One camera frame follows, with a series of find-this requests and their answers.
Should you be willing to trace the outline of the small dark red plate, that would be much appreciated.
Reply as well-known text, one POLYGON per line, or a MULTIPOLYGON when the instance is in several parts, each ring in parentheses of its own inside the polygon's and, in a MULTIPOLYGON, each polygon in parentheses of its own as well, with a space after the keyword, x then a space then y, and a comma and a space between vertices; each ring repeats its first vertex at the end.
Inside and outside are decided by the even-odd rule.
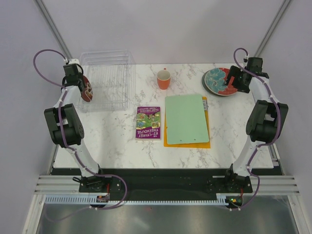
POLYGON ((86 76, 83 76, 82 78, 83 78, 84 88, 81 91, 81 97, 84 101, 91 102, 93 99, 92 86, 86 76))

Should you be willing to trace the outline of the red and teal floral plate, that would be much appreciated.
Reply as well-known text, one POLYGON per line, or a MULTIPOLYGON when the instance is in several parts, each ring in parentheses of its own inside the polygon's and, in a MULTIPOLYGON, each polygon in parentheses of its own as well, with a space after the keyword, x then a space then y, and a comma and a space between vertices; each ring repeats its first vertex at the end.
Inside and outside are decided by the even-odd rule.
POLYGON ((214 68, 203 75, 207 87, 219 96, 226 97, 237 93, 237 89, 231 83, 225 85, 229 70, 228 68, 214 68))

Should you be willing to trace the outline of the grey-green plate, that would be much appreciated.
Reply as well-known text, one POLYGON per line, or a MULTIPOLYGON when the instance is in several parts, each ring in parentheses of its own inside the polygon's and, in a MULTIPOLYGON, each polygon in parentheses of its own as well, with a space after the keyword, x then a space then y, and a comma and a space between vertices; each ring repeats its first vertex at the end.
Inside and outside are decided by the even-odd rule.
POLYGON ((203 88, 204 88, 208 93, 210 93, 210 94, 212 94, 212 95, 215 95, 215 96, 218 96, 218 95, 219 95, 218 93, 214 93, 213 91, 211 91, 211 90, 207 87, 204 78, 202 78, 201 84, 202 84, 203 88))

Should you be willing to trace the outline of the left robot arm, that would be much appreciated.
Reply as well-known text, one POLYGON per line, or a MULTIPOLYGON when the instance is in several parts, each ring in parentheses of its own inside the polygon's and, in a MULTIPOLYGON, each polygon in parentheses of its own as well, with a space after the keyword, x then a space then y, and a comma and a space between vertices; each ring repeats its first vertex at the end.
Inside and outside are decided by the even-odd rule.
POLYGON ((101 168, 84 143, 84 128, 74 106, 79 99, 92 101, 92 86, 78 59, 70 59, 63 68, 60 99, 44 111, 48 130, 52 141, 69 152, 78 165, 81 178, 74 177, 73 181, 79 183, 79 192, 100 193, 105 190, 107 180, 99 175, 101 168))

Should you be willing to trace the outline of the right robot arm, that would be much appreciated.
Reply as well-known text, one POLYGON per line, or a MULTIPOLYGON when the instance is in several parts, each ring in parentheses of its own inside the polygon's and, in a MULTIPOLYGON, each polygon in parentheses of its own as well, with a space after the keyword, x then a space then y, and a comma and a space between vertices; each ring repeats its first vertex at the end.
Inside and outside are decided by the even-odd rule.
POLYGON ((242 93, 251 93, 255 101, 246 124, 246 143, 223 179, 223 186, 229 192, 248 190, 259 148, 276 142, 289 110, 288 105, 279 102, 273 94, 262 64, 262 58, 245 57, 244 65, 232 66, 225 80, 228 84, 232 79, 234 88, 242 93))

